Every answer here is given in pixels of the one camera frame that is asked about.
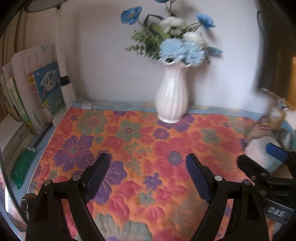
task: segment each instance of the white flower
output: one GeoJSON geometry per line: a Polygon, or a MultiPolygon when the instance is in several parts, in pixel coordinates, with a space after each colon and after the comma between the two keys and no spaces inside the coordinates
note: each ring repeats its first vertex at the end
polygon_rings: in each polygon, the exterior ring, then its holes
{"type": "Polygon", "coordinates": [[[165,31],[165,33],[170,32],[172,27],[177,29],[185,29],[187,27],[186,22],[182,18],[168,17],[162,20],[159,24],[165,31]]]}
{"type": "Polygon", "coordinates": [[[170,34],[173,35],[173,36],[178,36],[182,33],[182,30],[181,29],[172,29],[170,31],[170,34]]]}
{"type": "Polygon", "coordinates": [[[183,39],[185,41],[192,41],[196,44],[199,44],[201,46],[203,46],[204,48],[206,48],[208,46],[207,41],[202,37],[201,34],[197,34],[194,32],[187,32],[183,35],[183,39]]]}

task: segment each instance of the metal screw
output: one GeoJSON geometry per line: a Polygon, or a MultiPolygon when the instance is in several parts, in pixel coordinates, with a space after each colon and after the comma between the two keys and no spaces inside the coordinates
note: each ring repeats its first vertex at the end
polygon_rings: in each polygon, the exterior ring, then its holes
{"type": "Polygon", "coordinates": [[[215,176],[215,180],[220,182],[223,180],[223,178],[221,176],[217,175],[217,176],[215,176]]]}
{"type": "Polygon", "coordinates": [[[244,180],[244,183],[245,183],[247,186],[250,186],[250,185],[251,185],[251,181],[250,181],[250,180],[244,180]]]}
{"type": "Polygon", "coordinates": [[[264,190],[261,190],[260,192],[259,192],[259,194],[261,195],[261,196],[266,196],[266,192],[264,191],[264,190]]]}
{"type": "Polygon", "coordinates": [[[51,180],[50,179],[47,179],[47,180],[44,181],[44,185],[45,186],[49,185],[50,183],[51,183],[51,180]]]}
{"type": "Polygon", "coordinates": [[[73,176],[73,180],[74,180],[74,181],[78,181],[80,178],[81,178],[80,175],[74,175],[74,176],[73,176]]]}

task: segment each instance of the floral tablecloth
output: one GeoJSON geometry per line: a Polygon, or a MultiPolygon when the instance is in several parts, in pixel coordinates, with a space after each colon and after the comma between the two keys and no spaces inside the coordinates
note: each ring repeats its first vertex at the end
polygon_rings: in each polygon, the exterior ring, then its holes
{"type": "MultiPolygon", "coordinates": [[[[110,169],[89,204],[107,241],[189,241],[207,204],[186,170],[195,153],[203,165],[229,181],[246,178],[236,164],[244,133],[253,120],[221,114],[186,114],[178,124],[160,122],[142,111],[70,108],[56,129],[33,177],[38,193],[46,179],[69,180],[105,152],[110,169]]],[[[67,202],[71,235],[79,239],[67,202]]],[[[217,238],[225,232],[227,205],[217,238]]]]}

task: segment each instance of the light blue flower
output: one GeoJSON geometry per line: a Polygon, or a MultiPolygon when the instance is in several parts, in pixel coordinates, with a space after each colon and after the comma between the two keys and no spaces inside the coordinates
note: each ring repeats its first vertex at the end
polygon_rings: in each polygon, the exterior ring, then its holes
{"type": "Polygon", "coordinates": [[[172,59],[197,66],[203,62],[205,51],[201,45],[192,41],[167,39],[161,43],[159,55],[160,60],[172,59]]]}
{"type": "Polygon", "coordinates": [[[214,20],[210,15],[199,12],[196,17],[203,24],[206,30],[216,27],[214,25],[214,20]]]}
{"type": "Polygon", "coordinates": [[[186,41],[183,44],[186,50],[185,63],[192,65],[199,65],[205,59],[205,51],[201,45],[198,45],[192,41],[186,41]]]}
{"type": "Polygon", "coordinates": [[[183,41],[180,39],[166,39],[160,45],[159,55],[161,60],[173,59],[174,61],[181,61],[185,58],[183,41]]]}
{"type": "Polygon", "coordinates": [[[141,6],[132,7],[128,10],[125,10],[121,14],[121,22],[124,24],[128,23],[129,25],[133,25],[138,21],[141,12],[142,12],[141,6]]]}

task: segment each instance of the blue book cover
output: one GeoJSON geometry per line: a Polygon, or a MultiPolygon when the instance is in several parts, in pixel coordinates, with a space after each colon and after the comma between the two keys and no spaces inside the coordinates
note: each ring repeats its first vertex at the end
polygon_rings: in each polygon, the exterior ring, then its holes
{"type": "Polygon", "coordinates": [[[33,74],[43,107],[49,106],[52,114],[55,115],[65,106],[57,62],[48,64],[34,71],[33,74]]]}

